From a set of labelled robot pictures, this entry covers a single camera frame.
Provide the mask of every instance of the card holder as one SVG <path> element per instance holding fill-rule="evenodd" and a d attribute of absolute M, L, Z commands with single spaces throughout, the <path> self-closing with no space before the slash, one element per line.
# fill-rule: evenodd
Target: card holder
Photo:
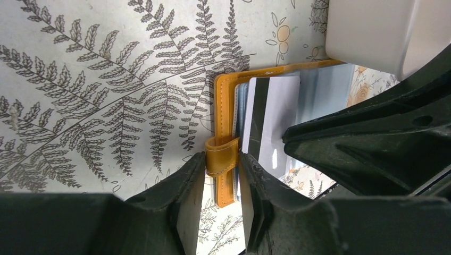
<path fill-rule="evenodd" d="M 214 131 L 206 147 L 207 175 L 215 179 L 215 201 L 220 208 L 235 202 L 233 169 L 238 166 L 239 138 L 233 136 L 235 87 L 252 77 L 272 77 L 302 69 L 314 69 L 343 64 L 338 60 L 325 60 L 278 66 L 260 70 L 223 74 L 214 82 Z"/>

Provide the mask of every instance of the fern leaf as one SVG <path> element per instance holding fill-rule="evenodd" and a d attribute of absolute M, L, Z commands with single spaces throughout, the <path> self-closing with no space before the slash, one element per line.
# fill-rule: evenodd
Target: fern leaf
<path fill-rule="evenodd" d="M 205 109 L 205 108 L 203 108 L 203 107 L 201 107 L 201 106 L 196 106 L 196 108 L 194 109 L 195 111 L 199 111 L 199 112 L 208 112 L 208 110 L 207 109 Z"/>
<path fill-rule="evenodd" d="M 11 151 L 14 149 L 14 146 L 15 146 L 15 139 L 5 143 L 5 150 Z"/>
<path fill-rule="evenodd" d="M 160 52 L 156 54 L 156 57 L 178 57 L 180 56 L 180 51 L 176 50 L 175 52 Z"/>
<path fill-rule="evenodd" d="M 115 113 L 117 113 L 119 110 L 122 109 L 122 105 L 123 105 L 122 101 L 115 103 L 113 106 L 111 106 L 111 108 L 106 113 L 102 114 L 102 117 L 113 116 Z"/>
<path fill-rule="evenodd" d="M 157 112 L 157 111 L 161 111 L 165 107 L 166 107 L 166 102 L 160 102 L 160 103 L 154 104 L 151 108 L 149 108 L 149 110 L 147 110 L 147 113 L 154 113 L 154 112 Z M 151 116 L 149 118 L 155 119 L 155 118 L 159 118 L 159 117 L 162 117 L 162 116 L 164 116 L 164 112 L 161 113 L 161 116 L 153 115 L 153 116 Z"/>
<path fill-rule="evenodd" d="M 96 126 L 99 126 L 100 124 L 103 124 L 104 121 L 100 120 L 100 119 L 92 119 L 90 121 L 88 121 L 87 123 L 85 123 L 83 126 L 81 126 L 84 130 L 90 130 L 93 129 Z"/>
<path fill-rule="evenodd" d="M 196 102 L 190 102 L 190 101 L 187 101 L 186 104 L 189 105 L 189 106 L 196 106 L 197 105 Z"/>
<path fill-rule="evenodd" d="M 31 122 L 31 121 L 35 120 L 36 117 L 38 116 L 39 111 L 40 111 L 40 106 L 39 106 L 39 102 L 37 102 L 35 105 L 33 105 L 30 108 L 30 111 L 27 114 L 25 114 L 25 117 L 23 118 L 23 120 L 26 122 Z"/>
<path fill-rule="evenodd" d="M 71 115 L 67 116 L 67 118 L 81 119 L 81 118 L 91 116 L 94 113 L 96 113 L 97 111 L 98 111 L 98 108 L 92 107 L 89 109 L 84 109 L 82 112 L 72 113 Z"/>
<path fill-rule="evenodd" d="M 205 82 L 205 78 L 204 77 L 191 78 L 187 81 L 183 81 L 182 84 L 187 85 L 187 84 L 195 84 L 195 83 L 199 83 L 199 82 Z"/>
<path fill-rule="evenodd" d="M 196 99 L 198 99 L 199 97 L 201 97 L 199 94 L 188 94 L 188 96 L 189 96 L 190 98 L 196 98 Z"/>
<path fill-rule="evenodd" d="M 65 35 L 59 35 L 59 36 L 56 36 L 55 39 L 53 39 L 53 43 L 59 44 L 59 43 L 62 43 L 64 41 L 69 41 L 69 40 L 70 40 L 69 37 L 67 37 Z"/>
<path fill-rule="evenodd" d="M 165 67 L 160 69 L 160 73 L 178 74 L 184 72 L 186 69 L 183 66 Z"/>
<path fill-rule="evenodd" d="M 158 65 L 182 65 L 183 59 L 181 58 L 167 58 L 158 63 Z"/>
<path fill-rule="evenodd" d="M 101 84 L 98 82 L 94 82 L 88 86 L 86 86 L 86 89 L 80 94 L 80 98 L 82 98 L 83 100 L 88 100 L 91 98 L 92 94 L 95 93 L 96 89 L 100 86 Z"/>
<path fill-rule="evenodd" d="M 105 38 L 105 41 L 102 43 L 102 47 L 100 48 L 100 56 L 105 57 L 106 54 L 111 53 L 111 49 L 113 48 L 114 42 L 116 41 L 116 36 L 118 35 L 119 31 L 114 30 L 111 31 Z"/>
<path fill-rule="evenodd" d="M 170 92 L 172 94 L 180 95 L 186 99 L 189 99 L 188 94 L 186 92 L 184 92 L 183 89 L 181 89 L 173 84 L 169 84 L 167 88 L 168 88 L 168 92 Z"/>
<path fill-rule="evenodd" d="M 183 100 L 175 96 L 168 96 L 168 102 L 176 103 L 185 107 L 185 102 L 183 102 Z"/>
<path fill-rule="evenodd" d="M 147 0 L 146 1 L 146 11 L 147 12 L 152 12 L 152 9 L 153 9 L 152 0 Z"/>
<path fill-rule="evenodd" d="M 153 66 L 151 66 L 151 67 L 148 67 L 146 70 L 144 70 L 144 72 L 142 72 L 140 75 L 139 75 L 139 80 L 141 80 L 141 81 L 144 81 L 144 80 L 146 80 L 147 78 L 149 78 L 149 76 L 151 75 L 151 74 L 153 74 L 154 72 L 155 72 L 155 70 L 157 70 L 158 69 L 158 65 L 153 65 Z"/>
<path fill-rule="evenodd" d="M 202 91 L 201 95 L 209 98 L 214 98 L 214 94 L 211 93 L 210 91 Z"/>
<path fill-rule="evenodd" d="M 111 89 L 111 91 L 114 93 L 127 93 L 127 92 L 138 90 L 143 86 L 144 86 L 144 84 L 141 81 L 136 81 L 136 82 L 130 83 L 124 87 Z"/>
<path fill-rule="evenodd" d="M 99 78 L 100 79 L 112 79 L 112 78 L 116 78 L 116 77 L 123 75 L 125 72 L 126 72 L 126 70 L 123 67 L 119 66 L 107 73 L 100 75 Z"/>
<path fill-rule="evenodd" d="M 156 94 L 154 94 L 153 96 L 151 96 L 149 99 L 147 99 L 144 102 L 144 106 L 147 106 L 153 102 L 156 102 L 158 100 L 161 100 L 163 98 L 166 98 L 168 96 L 168 94 L 165 91 L 159 91 Z"/>
<path fill-rule="evenodd" d="M 95 54 L 94 52 L 88 52 L 88 53 L 85 53 L 82 56 L 80 56 L 77 59 L 77 62 L 85 62 L 85 61 L 89 61 L 89 60 L 95 60 L 96 58 L 98 58 L 97 54 Z"/>
<path fill-rule="evenodd" d="M 70 72 L 66 66 L 63 67 L 63 70 L 60 73 L 60 79 L 58 80 L 58 86 L 61 88 L 66 88 L 69 85 L 71 80 Z"/>
<path fill-rule="evenodd" d="M 169 27 L 171 26 L 173 20 L 174 20 L 174 10 L 172 10 L 166 17 L 166 19 L 164 19 L 163 22 L 161 22 L 161 26 L 164 29 L 169 30 Z"/>
<path fill-rule="evenodd" d="M 208 100 L 206 98 L 203 98 L 203 97 L 199 98 L 199 102 L 202 103 L 202 104 L 205 104 L 205 105 L 212 105 L 213 104 L 212 101 L 210 101 L 210 100 Z"/>
<path fill-rule="evenodd" d="M 23 65 L 23 67 L 25 69 L 28 69 L 28 70 L 31 69 L 31 67 L 33 65 L 33 62 L 31 61 L 31 58 L 29 56 L 27 56 L 25 54 L 25 52 L 22 53 L 22 65 Z"/>
<path fill-rule="evenodd" d="M 106 60 L 100 61 L 96 64 L 90 65 L 90 66 L 88 66 L 88 68 L 91 70 L 103 70 L 103 69 L 111 67 L 112 65 L 113 65 L 113 62 L 106 59 Z"/>
<path fill-rule="evenodd" d="M 45 191 L 45 177 L 39 175 L 40 172 L 34 169 L 25 169 L 22 164 L 15 165 L 8 172 L 8 179 L 15 182 L 19 188 L 26 188 L 33 193 Z"/>
<path fill-rule="evenodd" d="M 53 133 L 57 134 L 57 133 L 61 132 L 61 130 L 63 130 L 65 125 L 66 125 L 66 119 L 62 118 L 62 119 L 58 120 L 56 122 L 55 126 L 53 127 Z"/>
<path fill-rule="evenodd" d="M 137 13 L 143 13 L 146 9 L 144 9 L 144 7 L 142 6 L 138 6 L 134 9 L 135 12 Z"/>
<path fill-rule="evenodd" d="M 55 19 L 55 28 L 58 30 L 58 32 L 64 33 L 64 16 L 59 15 Z"/>
<path fill-rule="evenodd" d="M 99 91 L 93 100 L 93 104 L 97 107 L 100 107 L 100 105 L 103 103 L 106 96 L 108 95 L 108 92 L 109 92 L 108 88 L 103 88 L 101 91 Z"/>
<path fill-rule="evenodd" d="M 98 27 L 99 27 L 99 24 L 94 24 L 94 25 L 90 26 L 88 31 L 86 32 L 85 47 L 88 50 L 94 50 Z"/>
<path fill-rule="evenodd" d="M 159 27 L 159 26 L 160 26 L 160 23 L 159 23 L 158 21 L 154 20 L 154 21 L 152 21 L 151 23 L 149 23 L 149 25 L 147 25 L 146 30 L 147 30 L 147 31 L 151 31 L 151 30 L 156 29 L 156 28 Z"/>
<path fill-rule="evenodd" d="M 163 37 L 165 34 L 166 34 L 166 30 L 164 30 L 163 28 L 156 29 L 151 33 L 150 39 Z"/>
<path fill-rule="evenodd" d="M 136 72 L 138 72 L 139 69 L 141 69 L 141 66 L 144 64 L 144 61 L 146 61 L 152 53 L 153 50 L 148 50 L 142 53 L 139 57 L 137 57 L 133 62 L 133 64 L 130 65 L 129 68 L 130 73 L 135 74 Z"/>
<path fill-rule="evenodd" d="M 123 65 L 127 62 L 128 57 L 130 56 L 133 49 L 139 44 L 137 41 L 132 41 L 129 43 L 119 54 L 118 59 L 116 59 L 116 63 L 118 65 Z"/>
<path fill-rule="evenodd" d="M 173 41 L 164 41 L 162 43 L 156 44 L 154 46 L 154 49 L 167 49 L 167 48 L 171 48 L 173 46 L 175 46 Z"/>
<path fill-rule="evenodd" d="M 186 91 L 200 91 L 203 89 L 204 89 L 204 86 L 202 86 L 202 85 L 196 85 L 196 86 L 191 86 L 191 87 L 185 88 Z"/>
<path fill-rule="evenodd" d="M 169 31 L 168 35 L 171 38 L 175 38 L 175 37 L 181 35 L 182 33 L 186 32 L 188 30 L 189 30 L 188 27 L 185 27 L 184 25 L 181 25 L 181 26 L 176 27 L 176 28 L 172 29 L 171 31 Z"/>
<path fill-rule="evenodd" d="M 74 93 L 80 92 L 80 89 L 85 85 L 85 79 L 85 73 L 81 71 L 73 85 L 69 87 L 69 91 Z"/>
<path fill-rule="evenodd" d="M 123 86 L 123 85 L 125 85 L 125 84 L 127 84 L 129 82 L 132 82 L 133 78 L 134 77 L 133 77 L 132 74 L 128 74 L 128 75 L 125 75 L 125 76 L 123 76 L 123 77 L 121 77 L 121 78 L 119 78 L 117 80 L 107 81 L 106 83 L 108 83 L 111 86 L 118 87 L 118 86 Z"/>
<path fill-rule="evenodd" d="M 74 20 L 72 23 L 72 29 L 70 30 L 71 39 L 75 42 L 81 41 L 81 26 L 80 19 Z"/>
<path fill-rule="evenodd" d="M 185 39 L 183 39 L 182 41 L 180 41 L 180 42 L 177 44 L 177 48 L 178 48 L 179 50 L 184 50 L 185 47 L 188 46 L 189 43 L 192 42 L 192 41 L 194 41 L 194 38 L 193 38 L 193 37 L 185 38 Z"/>
<path fill-rule="evenodd" d="M 151 13 L 144 14 L 144 16 L 141 18 L 142 23 L 147 23 L 149 20 L 153 18 L 153 15 Z"/>
<path fill-rule="evenodd" d="M 154 18 L 161 22 L 161 18 L 163 17 L 164 7 L 162 4 L 159 5 L 158 10 L 155 12 Z"/>
<path fill-rule="evenodd" d="M 192 65 L 194 65 L 195 63 L 197 63 L 197 61 L 199 61 L 201 58 L 199 56 L 194 57 L 193 59 L 191 59 L 188 63 L 186 63 L 187 67 L 191 67 Z"/>
<path fill-rule="evenodd" d="M 197 51 L 199 51 L 198 48 L 191 48 L 191 49 L 185 51 L 185 52 L 182 54 L 182 58 L 185 58 L 185 59 L 186 59 L 186 58 L 190 58 L 190 57 L 193 56 L 194 53 L 196 53 Z"/>

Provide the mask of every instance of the card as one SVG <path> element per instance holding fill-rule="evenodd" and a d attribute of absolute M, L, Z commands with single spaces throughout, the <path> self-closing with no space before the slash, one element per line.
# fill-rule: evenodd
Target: card
<path fill-rule="evenodd" d="M 282 136 L 296 122 L 299 87 L 299 76 L 249 81 L 241 150 L 251 154 L 276 178 L 290 168 Z"/>

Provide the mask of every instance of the orange flower print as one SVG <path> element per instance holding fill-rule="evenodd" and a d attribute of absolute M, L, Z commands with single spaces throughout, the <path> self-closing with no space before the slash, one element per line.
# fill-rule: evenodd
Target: orange flower print
<path fill-rule="evenodd" d="M 359 67 L 357 68 L 357 72 L 358 72 L 359 74 L 363 74 L 363 73 L 366 71 L 366 69 L 368 69 L 368 68 L 363 67 L 363 66 L 359 66 Z"/>
<path fill-rule="evenodd" d="M 368 92 L 370 91 L 370 86 L 368 83 L 364 83 L 357 91 L 356 95 L 354 96 L 354 105 L 363 102 L 368 97 Z"/>
<path fill-rule="evenodd" d="M 285 18 L 278 20 L 277 16 L 271 12 L 272 23 L 277 28 L 277 32 L 272 32 L 272 37 L 275 39 L 266 40 L 266 43 L 271 46 L 279 46 L 279 52 L 275 57 L 275 65 L 278 66 L 281 60 L 285 60 L 284 55 L 288 52 L 288 37 L 290 37 L 290 28 L 287 25 L 282 25 L 285 22 Z"/>
<path fill-rule="evenodd" d="M 365 101 L 368 98 L 369 92 L 370 92 L 370 86 L 368 85 L 368 83 L 362 84 L 356 94 L 349 95 L 348 103 L 346 104 L 346 107 L 351 107 L 353 105 L 356 105 L 360 102 Z"/>

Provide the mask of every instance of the patterned surface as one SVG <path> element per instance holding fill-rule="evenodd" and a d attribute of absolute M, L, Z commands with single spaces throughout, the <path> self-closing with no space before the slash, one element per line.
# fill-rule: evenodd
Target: patterned surface
<path fill-rule="evenodd" d="M 326 59 L 328 1 L 23 0 L 0 8 L 0 192 L 113 192 L 169 176 L 212 136 L 220 73 Z M 395 84 L 358 67 L 349 104 Z M 316 196 L 309 167 L 286 182 Z M 198 254 L 244 248 L 206 179 Z"/>

